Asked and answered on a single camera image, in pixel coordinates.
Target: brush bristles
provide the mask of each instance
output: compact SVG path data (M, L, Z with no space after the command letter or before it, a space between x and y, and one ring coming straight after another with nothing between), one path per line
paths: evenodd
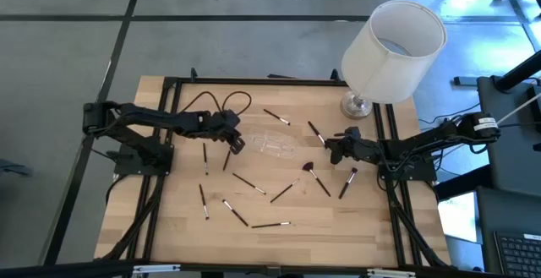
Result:
M314 163L313 162L308 162L308 163L304 164L304 166L303 166L304 171L309 172L312 169L314 169Z

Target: keyboard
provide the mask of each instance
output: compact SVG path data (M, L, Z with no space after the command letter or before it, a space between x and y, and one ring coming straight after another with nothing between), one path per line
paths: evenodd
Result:
M495 240L504 274L541 278L541 236L495 232Z

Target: makeup brush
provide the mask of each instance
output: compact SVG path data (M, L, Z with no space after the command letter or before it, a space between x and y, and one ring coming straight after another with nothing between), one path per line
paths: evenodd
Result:
M205 160L205 175L209 175L209 163L206 161L206 145L203 143L203 159Z
M265 192L265 190L261 189L261 188L258 188L257 186L253 185L252 183L244 180L243 178L241 178L238 174L236 174L235 172L233 173L233 176L237 177L239 180L243 181L244 183L247 183L250 187L254 188L255 190L259 191L260 193L262 194L267 194Z
M303 170L306 171L306 172L310 172L312 174L312 176L314 176L315 181L317 181L320 184L321 188L323 188L323 190L325 190L325 193L329 197L331 196L331 194L329 194L329 191L327 190L327 188L325 188L325 185L323 185L323 183L318 178L318 176L315 175L315 173L314 173L314 163L313 162L308 162L308 163L304 164Z
M353 178L355 177L355 173L357 173L357 168L352 168L352 173L349 175L349 178L347 179L346 184L344 184L344 188L342 188L340 192L340 196L338 196L338 199L341 199L344 194L346 193L347 187L349 186L349 183L353 181Z
M268 110L266 110L266 109L263 109L263 111L264 111L264 112L267 112L267 113L269 113L269 114L271 114L273 117L279 119L282 123L285 123L287 126L291 125L291 123L290 123L289 121L287 121L287 120L285 120L285 119L279 117L278 115L276 115L276 114L274 114L274 113L272 113L272 112L270 112L270 111L268 111Z
M280 198L281 195L283 195L287 190L289 190L289 188L293 187L293 185L295 185L295 183L298 182L298 179L295 180L295 182L289 184L289 186L286 187L286 189L282 190L274 199L272 199L270 202L274 202L276 199Z
M236 210L233 209L233 207L225 200L223 199L221 202L223 202L223 204L225 204L227 206L227 208L246 226L248 227L248 223L246 223L246 221L243 219L242 216L240 216L238 214L238 212Z
M209 213L206 211L205 194L203 194L203 188L199 185L199 192L201 193L201 200L203 201L203 210L205 211L205 220L209 220Z
M308 121L308 125L312 128L312 131L314 131L315 135L318 137L318 139L320 139L321 141L321 144L323 145L323 147L327 148L327 146L325 145L325 140L323 139L323 137L321 136L320 132L318 131L318 129L315 128L315 126L312 124L312 122Z
M226 170L227 163L229 162L229 156L231 155L231 151L227 151L226 161L223 163L223 168L221 169L223 172Z
M260 226L252 226L252 228L282 226L282 225L290 225L290 224L291 224L291 222L281 222L281 223L264 224L264 225L260 225Z

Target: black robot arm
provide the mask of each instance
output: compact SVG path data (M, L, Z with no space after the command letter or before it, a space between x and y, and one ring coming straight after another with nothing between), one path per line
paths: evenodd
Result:
M468 113L445 120L440 126L409 139L361 139L357 127L347 128L341 139L328 139L331 163L338 164L342 157L382 165L389 172L407 172L419 162L432 160L432 153L458 144L494 143L500 137L495 120L485 112Z
M190 139L227 141L231 146L231 152L238 154L244 147L244 142L240 139L241 134L235 129L239 123L237 114L231 110L213 114L208 111L171 114L131 103L117 104L113 101L105 101L85 104L83 132L100 137L114 135L116 130L128 125L151 126L171 129L175 134Z

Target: table leg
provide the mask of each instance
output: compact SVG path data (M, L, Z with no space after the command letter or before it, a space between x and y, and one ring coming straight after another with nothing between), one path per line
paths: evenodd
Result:
M475 190L477 186L492 188L490 165L482 166L449 181L434 186L440 201L466 194Z

